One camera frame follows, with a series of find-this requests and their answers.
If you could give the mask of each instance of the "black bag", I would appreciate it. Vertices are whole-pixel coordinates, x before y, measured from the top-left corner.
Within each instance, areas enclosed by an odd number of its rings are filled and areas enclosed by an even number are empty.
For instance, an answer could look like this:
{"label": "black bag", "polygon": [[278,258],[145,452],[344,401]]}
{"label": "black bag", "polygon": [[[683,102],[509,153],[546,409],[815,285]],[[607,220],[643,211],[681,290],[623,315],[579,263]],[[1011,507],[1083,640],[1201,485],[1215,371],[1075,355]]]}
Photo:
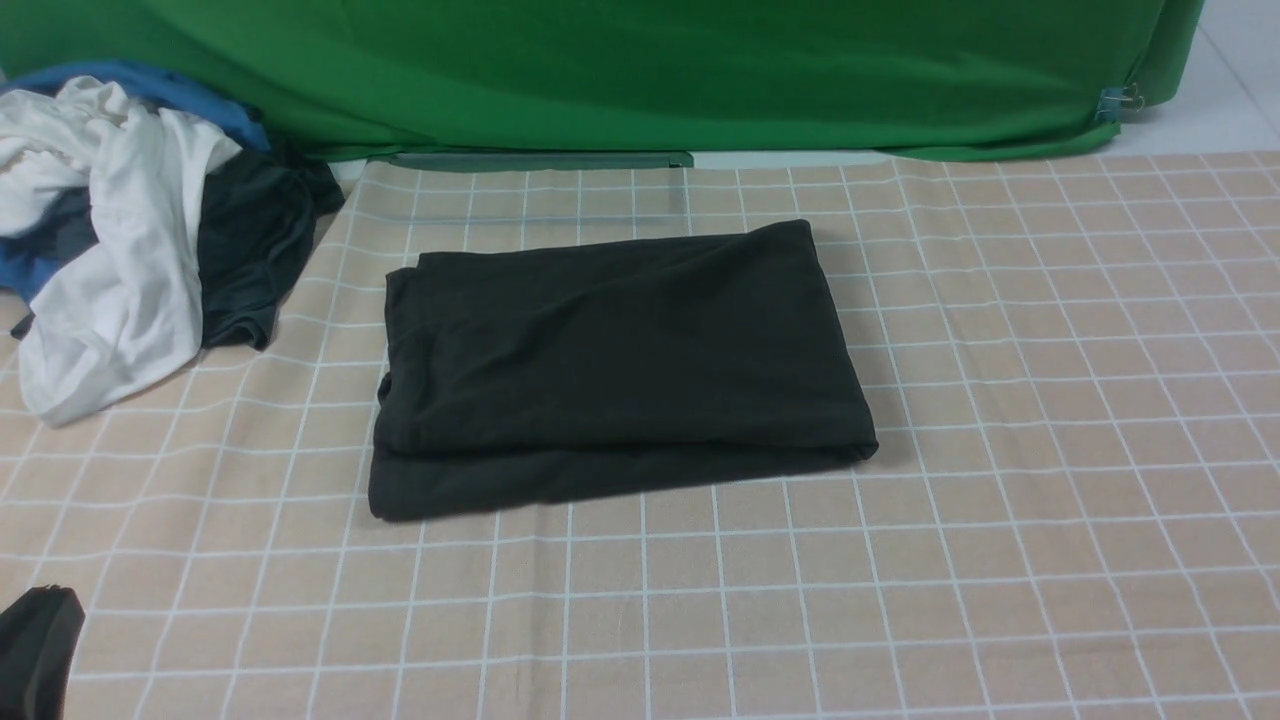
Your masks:
{"label": "black bag", "polygon": [[27,591],[0,612],[0,720],[63,716],[84,610],[69,588]]}

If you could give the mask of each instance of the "white floor tile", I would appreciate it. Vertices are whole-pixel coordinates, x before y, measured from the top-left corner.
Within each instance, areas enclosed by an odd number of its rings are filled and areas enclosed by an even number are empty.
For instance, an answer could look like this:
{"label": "white floor tile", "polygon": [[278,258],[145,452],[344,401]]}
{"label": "white floor tile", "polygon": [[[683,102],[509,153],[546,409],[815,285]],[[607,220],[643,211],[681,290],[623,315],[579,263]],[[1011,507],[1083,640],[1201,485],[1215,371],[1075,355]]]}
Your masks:
{"label": "white floor tile", "polygon": [[1280,133],[1280,3],[1208,0],[1201,31],[1244,86],[1271,129]]}
{"label": "white floor tile", "polygon": [[1280,135],[1203,32],[1196,33],[1178,95],[1126,118],[1105,155],[1280,149]]}

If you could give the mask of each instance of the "folded clothing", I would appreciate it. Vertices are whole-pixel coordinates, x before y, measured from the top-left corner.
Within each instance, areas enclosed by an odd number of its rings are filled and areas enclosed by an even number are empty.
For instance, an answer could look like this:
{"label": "folded clothing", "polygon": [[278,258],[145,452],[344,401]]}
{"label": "folded clothing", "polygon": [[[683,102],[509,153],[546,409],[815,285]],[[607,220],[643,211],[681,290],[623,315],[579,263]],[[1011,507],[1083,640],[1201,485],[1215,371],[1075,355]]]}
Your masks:
{"label": "folded clothing", "polygon": [[387,278],[369,505],[420,520],[849,466],[878,448],[809,223]]}

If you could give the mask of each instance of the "blue cloth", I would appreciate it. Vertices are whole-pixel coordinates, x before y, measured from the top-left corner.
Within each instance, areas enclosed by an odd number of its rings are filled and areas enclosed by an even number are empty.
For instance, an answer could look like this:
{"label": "blue cloth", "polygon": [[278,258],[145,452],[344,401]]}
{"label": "blue cloth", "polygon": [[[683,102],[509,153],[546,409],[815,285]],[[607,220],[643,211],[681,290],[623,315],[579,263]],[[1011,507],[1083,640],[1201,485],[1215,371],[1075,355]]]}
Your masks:
{"label": "blue cloth", "polygon": [[58,258],[41,258],[15,243],[0,242],[0,288],[17,292],[28,306],[61,266],[63,260]]}
{"label": "blue cloth", "polygon": [[[88,188],[68,190],[49,205],[33,227],[14,237],[0,237],[0,288],[17,292],[29,306],[31,299],[59,268],[97,242],[88,213]],[[79,231],[73,222],[77,219],[90,228],[87,233]]]}
{"label": "blue cloth", "polygon": [[115,82],[129,97],[150,100],[166,108],[198,115],[220,127],[228,137],[241,145],[268,152],[271,143],[262,128],[250,114],[248,108],[218,95],[198,82],[174,72],[136,63],[133,60],[92,60],[70,63],[36,70],[0,85],[0,94],[10,90],[29,90],[42,95],[54,95],[63,85],[79,76],[95,77],[102,82]]}

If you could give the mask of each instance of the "beige checkered mat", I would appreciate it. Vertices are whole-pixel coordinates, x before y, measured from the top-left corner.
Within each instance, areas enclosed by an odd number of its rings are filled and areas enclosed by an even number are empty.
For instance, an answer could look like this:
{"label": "beige checkered mat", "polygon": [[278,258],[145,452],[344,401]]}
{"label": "beige checkered mat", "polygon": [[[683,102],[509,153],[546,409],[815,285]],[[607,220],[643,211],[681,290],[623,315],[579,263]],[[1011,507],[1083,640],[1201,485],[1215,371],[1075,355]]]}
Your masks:
{"label": "beige checkered mat", "polygon": [[[69,720],[1280,717],[1277,182],[1277,154],[374,164],[264,355],[51,432],[0,341],[0,606],[81,594]],[[873,461],[369,515],[384,273],[797,214]]]}

